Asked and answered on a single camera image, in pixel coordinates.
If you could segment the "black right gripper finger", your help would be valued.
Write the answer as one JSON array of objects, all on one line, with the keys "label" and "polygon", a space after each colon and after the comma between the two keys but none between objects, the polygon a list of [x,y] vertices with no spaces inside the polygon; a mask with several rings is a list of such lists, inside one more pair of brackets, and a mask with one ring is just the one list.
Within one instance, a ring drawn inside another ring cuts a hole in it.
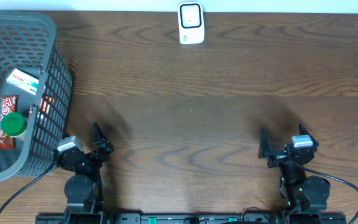
[{"label": "black right gripper finger", "polygon": [[307,135],[307,136],[309,136],[310,139],[311,139],[311,141],[312,141],[312,143],[313,143],[313,146],[319,146],[318,141],[309,133],[309,131],[306,129],[306,127],[305,127],[304,124],[300,123],[300,124],[298,125],[298,127],[299,127],[299,133],[300,133],[300,135]]},{"label": "black right gripper finger", "polygon": [[271,146],[267,138],[267,133],[265,132],[265,129],[262,128],[260,131],[259,153],[269,153],[270,151],[271,151]]}]

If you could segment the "orange Kleenex tissue pack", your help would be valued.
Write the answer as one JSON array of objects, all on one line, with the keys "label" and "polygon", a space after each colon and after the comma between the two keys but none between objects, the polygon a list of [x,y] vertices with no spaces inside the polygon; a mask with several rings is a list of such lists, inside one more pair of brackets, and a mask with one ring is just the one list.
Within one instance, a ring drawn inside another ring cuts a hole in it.
[{"label": "orange Kleenex tissue pack", "polygon": [[40,119],[44,119],[45,116],[49,114],[51,106],[54,103],[55,103],[55,98],[51,96],[46,96],[45,98],[42,98],[40,102],[40,110],[38,112],[38,117]]}]

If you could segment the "green lid white jar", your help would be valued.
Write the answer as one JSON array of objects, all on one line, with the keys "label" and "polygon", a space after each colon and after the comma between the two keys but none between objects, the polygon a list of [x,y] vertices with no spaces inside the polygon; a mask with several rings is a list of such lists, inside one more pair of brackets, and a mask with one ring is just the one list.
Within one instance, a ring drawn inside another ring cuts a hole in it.
[{"label": "green lid white jar", "polygon": [[27,129],[28,119],[20,113],[12,112],[1,120],[2,131],[17,139],[24,139]]}]

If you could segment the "red Toto chocolate bar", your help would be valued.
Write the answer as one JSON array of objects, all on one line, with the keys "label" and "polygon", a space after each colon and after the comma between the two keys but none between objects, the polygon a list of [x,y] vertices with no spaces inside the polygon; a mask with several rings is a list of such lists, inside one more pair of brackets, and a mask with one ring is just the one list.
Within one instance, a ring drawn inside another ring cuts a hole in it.
[{"label": "red Toto chocolate bar", "polygon": [[18,97],[18,95],[4,95],[1,97],[0,150],[14,149],[15,140],[2,130],[2,119],[9,113],[17,111]]}]

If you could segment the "white Panadol medicine box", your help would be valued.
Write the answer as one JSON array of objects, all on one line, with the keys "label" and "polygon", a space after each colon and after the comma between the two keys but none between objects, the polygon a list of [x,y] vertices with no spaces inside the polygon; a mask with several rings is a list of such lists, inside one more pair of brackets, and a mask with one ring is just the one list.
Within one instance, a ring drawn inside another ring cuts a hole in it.
[{"label": "white Panadol medicine box", "polygon": [[7,77],[6,82],[32,95],[36,95],[39,85],[37,78],[17,68]]}]

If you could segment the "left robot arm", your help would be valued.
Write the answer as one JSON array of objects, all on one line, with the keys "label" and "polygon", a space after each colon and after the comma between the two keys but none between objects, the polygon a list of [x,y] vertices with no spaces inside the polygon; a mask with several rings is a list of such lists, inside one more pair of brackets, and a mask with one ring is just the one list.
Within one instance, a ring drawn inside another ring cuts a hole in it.
[{"label": "left robot arm", "polygon": [[114,151],[110,141],[93,123],[93,144],[96,150],[85,153],[76,136],[62,139],[54,150],[56,166],[74,172],[64,187],[67,208],[64,223],[110,223],[109,213],[103,209],[104,196],[100,169]]}]

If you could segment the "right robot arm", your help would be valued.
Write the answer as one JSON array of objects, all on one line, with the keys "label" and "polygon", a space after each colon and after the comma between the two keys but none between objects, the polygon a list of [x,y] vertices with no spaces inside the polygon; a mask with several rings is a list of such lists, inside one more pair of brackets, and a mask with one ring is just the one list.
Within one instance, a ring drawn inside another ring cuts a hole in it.
[{"label": "right robot arm", "polygon": [[318,146],[303,124],[281,151],[272,149],[267,132],[261,130],[258,158],[266,159],[267,167],[280,169],[280,194],[288,200],[288,208],[273,215],[271,223],[323,223],[322,211],[327,209],[331,184],[325,178],[307,176],[304,167],[314,159]]}]

